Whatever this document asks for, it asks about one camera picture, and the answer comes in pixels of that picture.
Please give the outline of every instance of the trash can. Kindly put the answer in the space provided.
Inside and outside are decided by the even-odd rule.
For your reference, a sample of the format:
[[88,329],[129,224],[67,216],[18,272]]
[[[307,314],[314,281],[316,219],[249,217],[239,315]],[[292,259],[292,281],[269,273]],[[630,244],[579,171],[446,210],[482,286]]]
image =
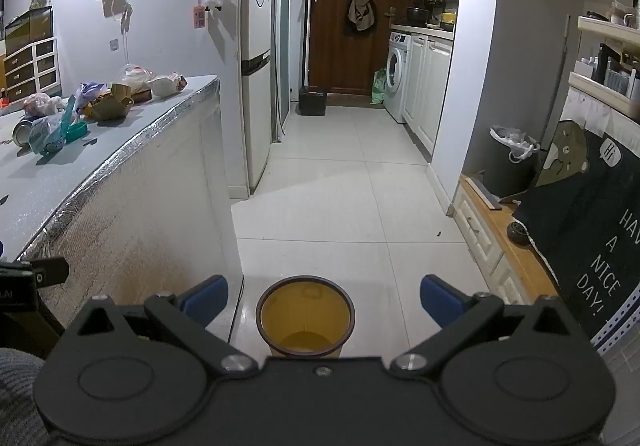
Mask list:
[[324,116],[326,113],[326,92],[322,90],[312,92],[308,87],[300,87],[298,111],[301,116]]
[[255,321],[274,356],[337,358],[353,332],[355,310],[335,283],[293,276],[265,291]]

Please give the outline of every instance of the drawer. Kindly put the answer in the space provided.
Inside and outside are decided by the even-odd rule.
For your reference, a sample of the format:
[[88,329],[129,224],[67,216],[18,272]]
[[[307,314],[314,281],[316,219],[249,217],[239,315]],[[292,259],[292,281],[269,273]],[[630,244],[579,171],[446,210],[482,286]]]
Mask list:
[[6,93],[9,96],[9,103],[31,96],[36,93],[36,80],[31,80],[30,82],[23,83],[18,87],[9,89]]
[[44,76],[40,76],[38,80],[40,81],[40,88],[43,89],[44,87],[53,85],[58,80],[58,74],[56,71],[53,71],[49,74],[44,74]]
[[522,285],[518,273],[513,270],[506,256],[503,256],[492,274],[496,294],[505,303],[526,305],[530,303],[527,290]]
[[56,57],[53,55],[47,56],[42,60],[38,60],[36,65],[38,67],[38,74],[42,74],[44,71],[48,71],[56,66]]
[[6,86],[13,87],[18,83],[22,83],[23,81],[32,79],[34,76],[35,74],[33,73],[33,65],[27,65],[26,67],[22,67],[17,71],[7,74]]
[[456,210],[454,219],[476,258],[480,271],[487,279],[503,255],[502,248],[461,187],[458,188],[453,205]]
[[31,61],[31,57],[33,54],[31,53],[31,47],[28,47],[22,52],[18,52],[15,56],[12,56],[8,60],[4,62],[4,74],[8,74],[16,67],[20,65],[24,65],[25,63],[29,63]]
[[36,56],[44,56],[53,52],[53,40],[36,45]]

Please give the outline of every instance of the grey fabric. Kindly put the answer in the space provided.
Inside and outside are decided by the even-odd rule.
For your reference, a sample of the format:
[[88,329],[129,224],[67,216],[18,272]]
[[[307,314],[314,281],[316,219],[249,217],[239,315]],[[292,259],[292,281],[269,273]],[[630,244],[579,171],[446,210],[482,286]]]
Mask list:
[[44,362],[0,348],[0,446],[36,446],[47,430],[33,402],[33,381]]
[[376,23],[371,0],[352,0],[349,6],[349,20],[358,31],[365,31]]

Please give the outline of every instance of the washing machine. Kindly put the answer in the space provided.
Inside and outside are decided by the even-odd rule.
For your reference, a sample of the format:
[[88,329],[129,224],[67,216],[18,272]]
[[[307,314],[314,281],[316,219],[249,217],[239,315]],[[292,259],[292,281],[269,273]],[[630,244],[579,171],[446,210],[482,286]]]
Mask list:
[[397,122],[404,122],[402,109],[411,57],[411,35],[392,32],[389,56],[386,59],[386,87],[384,105]]

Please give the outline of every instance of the floor tile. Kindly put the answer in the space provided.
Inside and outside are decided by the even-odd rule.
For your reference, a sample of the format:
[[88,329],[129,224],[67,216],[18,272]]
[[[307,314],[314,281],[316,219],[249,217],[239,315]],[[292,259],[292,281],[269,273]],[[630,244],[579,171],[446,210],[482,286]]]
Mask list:
[[272,157],[362,161],[364,156],[351,117],[353,108],[328,106],[322,117],[292,112],[282,142],[271,145]]
[[255,308],[282,278],[320,276],[337,283],[353,301],[356,323],[342,356],[379,356],[388,362],[408,349],[398,290],[386,244],[286,242],[238,239],[244,293],[231,344],[257,360],[269,355],[258,333]]
[[368,162],[387,242],[464,242],[426,175],[426,166]]
[[238,238],[385,241],[364,162],[270,158],[232,213]]
[[420,304],[420,282],[437,274],[467,294],[487,291],[466,244],[389,244],[410,347],[440,330]]
[[427,164],[404,126],[396,123],[386,110],[351,110],[366,161]]

